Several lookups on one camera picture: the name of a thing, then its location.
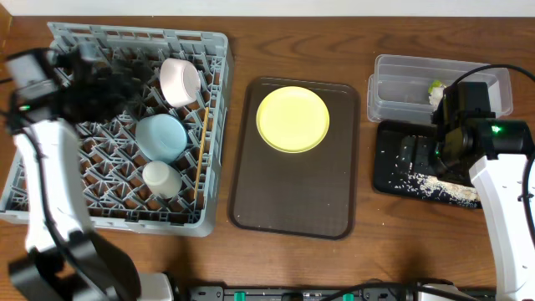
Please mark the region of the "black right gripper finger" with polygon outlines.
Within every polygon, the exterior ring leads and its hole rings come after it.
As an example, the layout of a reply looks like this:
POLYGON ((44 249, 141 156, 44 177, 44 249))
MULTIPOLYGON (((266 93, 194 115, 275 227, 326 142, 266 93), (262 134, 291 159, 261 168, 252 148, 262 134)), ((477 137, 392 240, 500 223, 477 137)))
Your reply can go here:
POLYGON ((417 137, 408 135, 402 138, 399 153, 399 168, 401 171, 413 171, 415 158, 417 137))
POLYGON ((434 174, 431 159, 435 154, 436 143, 431 137, 416 139, 415 172, 420 174, 434 174))

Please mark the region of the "white tissue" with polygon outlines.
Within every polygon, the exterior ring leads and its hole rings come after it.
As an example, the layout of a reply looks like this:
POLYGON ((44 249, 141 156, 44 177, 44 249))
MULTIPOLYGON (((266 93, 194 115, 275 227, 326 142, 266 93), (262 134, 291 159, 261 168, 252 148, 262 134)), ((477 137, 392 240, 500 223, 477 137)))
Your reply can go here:
POLYGON ((437 107, 444 96, 444 87, 431 87, 429 89, 430 105, 437 107))

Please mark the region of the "green foil snack wrapper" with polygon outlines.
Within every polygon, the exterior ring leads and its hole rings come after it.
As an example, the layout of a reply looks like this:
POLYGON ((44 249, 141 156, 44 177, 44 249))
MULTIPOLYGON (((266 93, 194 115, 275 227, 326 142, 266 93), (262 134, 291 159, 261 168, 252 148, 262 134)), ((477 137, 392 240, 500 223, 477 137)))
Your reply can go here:
POLYGON ((440 80, 434 80, 428 89, 428 93, 432 94, 434 89, 444 89, 446 86, 440 80))

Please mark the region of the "light blue bowl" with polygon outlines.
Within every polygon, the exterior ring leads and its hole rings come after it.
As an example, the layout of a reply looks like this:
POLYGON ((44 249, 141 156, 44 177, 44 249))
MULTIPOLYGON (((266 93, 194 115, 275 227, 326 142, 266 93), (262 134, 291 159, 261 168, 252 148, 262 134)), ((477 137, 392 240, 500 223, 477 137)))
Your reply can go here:
POLYGON ((171 163, 186 149, 186 128, 172 115, 146 117, 135 125, 135 141, 150 161, 171 163))

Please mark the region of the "pink bowl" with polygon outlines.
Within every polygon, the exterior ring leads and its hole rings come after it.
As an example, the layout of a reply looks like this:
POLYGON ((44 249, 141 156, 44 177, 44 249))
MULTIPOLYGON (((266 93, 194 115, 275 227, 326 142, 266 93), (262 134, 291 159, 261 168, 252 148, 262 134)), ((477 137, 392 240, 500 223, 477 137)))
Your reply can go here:
POLYGON ((201 81, 195 65, 182 59, 166 59, 160 69, 160 88, 166 102, 175 108, 196 101, 201 81))

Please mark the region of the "yellow plate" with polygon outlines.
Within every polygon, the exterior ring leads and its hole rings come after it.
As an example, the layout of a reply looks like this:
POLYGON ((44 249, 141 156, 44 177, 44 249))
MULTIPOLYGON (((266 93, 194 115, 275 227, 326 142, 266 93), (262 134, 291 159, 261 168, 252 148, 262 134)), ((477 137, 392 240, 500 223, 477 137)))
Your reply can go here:
POLYGON ((319 145, 329 131, 329 109, 310 89, 287 86, 265 96, 256 113, 259 135, 273 149, 297 154, 319 145))

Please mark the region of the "white cup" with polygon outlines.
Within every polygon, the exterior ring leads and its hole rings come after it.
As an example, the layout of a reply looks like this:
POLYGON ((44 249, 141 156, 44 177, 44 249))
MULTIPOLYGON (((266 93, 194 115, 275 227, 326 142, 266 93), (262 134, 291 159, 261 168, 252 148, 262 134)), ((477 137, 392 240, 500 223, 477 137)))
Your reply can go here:
POLYGON ((177 196, 181 190, 180 173, 162 161, 152 161, 146 164, 142 171, 142 178, 154 195, 164 199, 177 196))

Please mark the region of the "wooden chopstick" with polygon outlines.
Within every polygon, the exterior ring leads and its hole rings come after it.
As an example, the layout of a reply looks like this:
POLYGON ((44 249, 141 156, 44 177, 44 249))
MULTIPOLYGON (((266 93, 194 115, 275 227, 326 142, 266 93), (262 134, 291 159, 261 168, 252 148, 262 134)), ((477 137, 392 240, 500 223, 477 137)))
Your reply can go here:
POLYGON ((206 130, 208 126, 209 113, 210 113, 210 108, 207 106, 205 107, 205 114, 204 114, 202 133, 201 133, 201 143, 199 147, 199 156, 198 156, 197 166, 196 166, 196 182, 195 182, 195 188, 194 188, 194 200, 195 201, 197 199, 198 189, 200 185, 202 157, 203 157, 205 142, 206 142, 206 130))

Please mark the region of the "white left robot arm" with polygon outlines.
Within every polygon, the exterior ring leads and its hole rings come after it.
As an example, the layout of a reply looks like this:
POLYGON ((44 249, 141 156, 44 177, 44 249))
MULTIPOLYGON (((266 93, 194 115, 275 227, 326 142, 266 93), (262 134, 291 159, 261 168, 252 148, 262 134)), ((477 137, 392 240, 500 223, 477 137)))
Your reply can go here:
POLYGON ((33 48, 7 57, 16 89, 4 112, 22 156, 28 193, 27 253, 8 266, 28 300, 136 300, 130 257, 94 229, 82 189, 76 125, 105 122, 140 92, 126 65, 98 66, 95 48, 33 48))

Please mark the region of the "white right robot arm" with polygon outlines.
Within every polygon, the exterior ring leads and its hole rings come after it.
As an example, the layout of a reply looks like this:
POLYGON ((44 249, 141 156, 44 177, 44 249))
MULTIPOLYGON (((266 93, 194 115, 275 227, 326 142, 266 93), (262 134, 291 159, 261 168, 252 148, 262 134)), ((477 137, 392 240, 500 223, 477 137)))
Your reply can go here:
POLYGON ((433 140, 411 165, 439 181, 473 186, 486 218, 498 300, 534 298, 534 140, 526 122, 500 120, 487 84, 433 84, 433 140))

